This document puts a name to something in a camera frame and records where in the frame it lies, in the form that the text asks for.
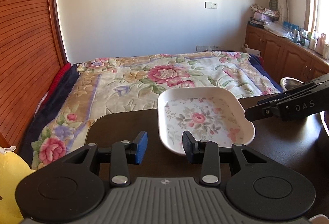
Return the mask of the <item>upper wall switch plate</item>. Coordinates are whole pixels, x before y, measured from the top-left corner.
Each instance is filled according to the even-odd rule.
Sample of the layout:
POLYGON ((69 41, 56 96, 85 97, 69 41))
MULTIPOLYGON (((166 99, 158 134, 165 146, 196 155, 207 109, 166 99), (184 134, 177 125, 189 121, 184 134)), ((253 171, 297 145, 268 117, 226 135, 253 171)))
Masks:
POLYGON ((216 2, 205 2, 205 8, 218 9, 218 4, 216 2))

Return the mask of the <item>clutter on cabinet top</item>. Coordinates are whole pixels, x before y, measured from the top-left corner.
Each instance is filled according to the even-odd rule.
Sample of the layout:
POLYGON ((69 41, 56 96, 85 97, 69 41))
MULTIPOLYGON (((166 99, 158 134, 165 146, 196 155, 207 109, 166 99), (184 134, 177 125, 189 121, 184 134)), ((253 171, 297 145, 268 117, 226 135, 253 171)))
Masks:
POLYGON ((262 7, 256 3, 251 5, 251 11, 254 14, 248 22, 249 26, 269 32, 279 38, 284 38, 290 42, 296 43, 304 48, 315 51, 324 59, 328 60, 328 36, 326 33, 312 32, 289 23, 287 21, 279 22, 280 12, 277 0, 270 0, 274 5, 274 10, 262 7))

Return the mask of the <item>red folded cloth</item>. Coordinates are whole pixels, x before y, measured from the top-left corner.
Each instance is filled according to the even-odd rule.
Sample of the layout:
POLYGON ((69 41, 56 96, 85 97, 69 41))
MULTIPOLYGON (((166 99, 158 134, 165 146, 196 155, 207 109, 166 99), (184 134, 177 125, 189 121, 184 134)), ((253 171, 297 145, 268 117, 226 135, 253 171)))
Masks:
POLYGON ((45 95, 45 99, 43 100, 43 102, 40 105, 40 108, 43 107, 44 105, 46 105, 46 103, 48 102, 48 100, 51 98, 51 96, 53 95, 53 93, 55 92, 57 86, 59 85, 61 79, 63 78, 63 76, 70 70, 71 68, 71 63, 66 63, 59 71, 58 73, 55 75, 50 88, 47 92, 47 94, 45 95))

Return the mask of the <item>white floral rectangular plate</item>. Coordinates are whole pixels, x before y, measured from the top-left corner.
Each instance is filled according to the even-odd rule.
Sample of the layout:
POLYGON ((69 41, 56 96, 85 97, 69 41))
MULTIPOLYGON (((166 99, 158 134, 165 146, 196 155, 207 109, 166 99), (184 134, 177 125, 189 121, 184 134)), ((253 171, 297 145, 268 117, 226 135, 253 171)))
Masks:
POLYGON ((220 147, 250 144, 255 127, 245 118, 238 99, 220 87, 183 87, 164 91, 157 100, 158 130, 162 144, 184 156, 183 132, 220 147))

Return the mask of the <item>white paper bag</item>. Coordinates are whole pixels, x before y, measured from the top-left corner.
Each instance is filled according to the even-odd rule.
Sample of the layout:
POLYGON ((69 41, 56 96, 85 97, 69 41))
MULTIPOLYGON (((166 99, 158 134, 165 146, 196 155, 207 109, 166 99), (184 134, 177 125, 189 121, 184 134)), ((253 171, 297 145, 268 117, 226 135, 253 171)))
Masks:
POLYGON ((249 47, 245 48, 245 52, 248 53, 249 55, 255 55, 257 57, 260 57, 260 54, 261 54, 260 50, 251 49, 249 47))

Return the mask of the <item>floral bed blanket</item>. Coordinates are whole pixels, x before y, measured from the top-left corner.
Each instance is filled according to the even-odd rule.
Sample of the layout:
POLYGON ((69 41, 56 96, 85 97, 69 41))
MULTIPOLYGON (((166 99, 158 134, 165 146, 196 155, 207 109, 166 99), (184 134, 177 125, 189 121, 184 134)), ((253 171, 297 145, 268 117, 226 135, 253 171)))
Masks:
POLYGON ((31 143, 34 170, 84 145, 98 118, 155 109, 158 96, 171 88, 216 86, 237 98, 282 91, 262 59, 243 52, 97 58, 78 64, 77 72, 79 78, 57 116, 31 143))

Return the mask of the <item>large steel bowl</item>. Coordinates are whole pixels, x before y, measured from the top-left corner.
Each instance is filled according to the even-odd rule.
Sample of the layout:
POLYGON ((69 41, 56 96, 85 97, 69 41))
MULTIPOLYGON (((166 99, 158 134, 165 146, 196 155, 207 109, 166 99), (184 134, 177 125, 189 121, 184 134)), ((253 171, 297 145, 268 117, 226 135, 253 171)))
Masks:
POLYGON ((320 118, 322 124, 321 135, 326 139, 328 139, 329 136, 328 117, 329 117, 328 110, 320 112, 320 118))

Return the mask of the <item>navy blue bed sheet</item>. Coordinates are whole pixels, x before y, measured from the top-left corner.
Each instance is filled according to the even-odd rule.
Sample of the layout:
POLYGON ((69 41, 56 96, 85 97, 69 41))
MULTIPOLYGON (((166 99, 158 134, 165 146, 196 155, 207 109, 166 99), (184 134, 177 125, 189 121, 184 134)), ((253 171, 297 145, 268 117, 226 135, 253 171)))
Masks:
POLYGON ((78 64, 71 64, 70 70, 63 76, 55 92, 48 100, 46 105, 39 108, 26 131, 20 146, 19 155, 29 165, 32 164, 33 158, 33 149, 31 143, 38 140, 38 137, 41 134, 43 128, 57 116, 59 110, 63 106, 65 100, 67 99, 73 86, 79 78, 79 72, 77 72, 77 68, 78 64))

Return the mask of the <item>deep small steel bowl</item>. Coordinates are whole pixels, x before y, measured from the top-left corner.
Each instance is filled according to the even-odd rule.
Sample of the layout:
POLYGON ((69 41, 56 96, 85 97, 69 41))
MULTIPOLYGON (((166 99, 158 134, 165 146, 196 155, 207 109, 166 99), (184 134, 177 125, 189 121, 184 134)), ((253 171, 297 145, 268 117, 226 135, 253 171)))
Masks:
POLYGON ((290 78, 290 77, 284 77, 280 80, 280 86, 282 88, 282 92, 293 89, 294 87, 303 85, 304 82, 301 80, 290 78))

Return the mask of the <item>yellow plush toy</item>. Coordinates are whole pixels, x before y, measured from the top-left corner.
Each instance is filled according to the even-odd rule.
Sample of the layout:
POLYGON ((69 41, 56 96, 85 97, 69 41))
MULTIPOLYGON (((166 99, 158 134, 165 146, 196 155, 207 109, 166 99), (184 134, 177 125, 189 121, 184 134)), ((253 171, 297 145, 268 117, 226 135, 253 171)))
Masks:
POLYGON ((1 223, 20 223, 23 217, 15 200, 18 183, 35 170, 15 153, 16 147, 1 148, 0 219, 1 223))

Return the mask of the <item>lower wall socket strip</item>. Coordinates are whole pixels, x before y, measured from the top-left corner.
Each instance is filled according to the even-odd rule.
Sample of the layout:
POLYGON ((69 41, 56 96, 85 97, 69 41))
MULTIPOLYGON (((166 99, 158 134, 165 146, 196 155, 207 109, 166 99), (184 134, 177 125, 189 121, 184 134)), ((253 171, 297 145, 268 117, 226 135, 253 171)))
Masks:
POLYGON ((206 45, 197 45, 196 46, 196 51, 201 52, 201 51, 222 51, 224 49, 223 46, 206 46, 206 45))

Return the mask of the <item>wooden cabinet row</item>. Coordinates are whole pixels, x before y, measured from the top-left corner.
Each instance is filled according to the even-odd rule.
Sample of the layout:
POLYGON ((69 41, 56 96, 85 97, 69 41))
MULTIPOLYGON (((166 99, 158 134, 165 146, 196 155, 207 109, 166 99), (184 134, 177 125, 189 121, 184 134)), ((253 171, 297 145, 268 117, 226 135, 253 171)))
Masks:
POLYGON ((264 70, 276 82, 284 77, 307 82, 328 73, 328 61, 315 51, 249 24, 245 48, 260 51, 264 70))

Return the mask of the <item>wooden louvered wardrobe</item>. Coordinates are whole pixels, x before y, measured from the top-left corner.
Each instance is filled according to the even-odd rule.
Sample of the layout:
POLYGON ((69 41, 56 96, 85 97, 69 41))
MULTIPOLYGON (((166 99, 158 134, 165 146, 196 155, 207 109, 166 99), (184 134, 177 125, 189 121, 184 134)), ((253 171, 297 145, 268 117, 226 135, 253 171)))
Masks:
POLYGON ((1 0, 1 147, 20 147, 66 63, 56 0, 1 0))

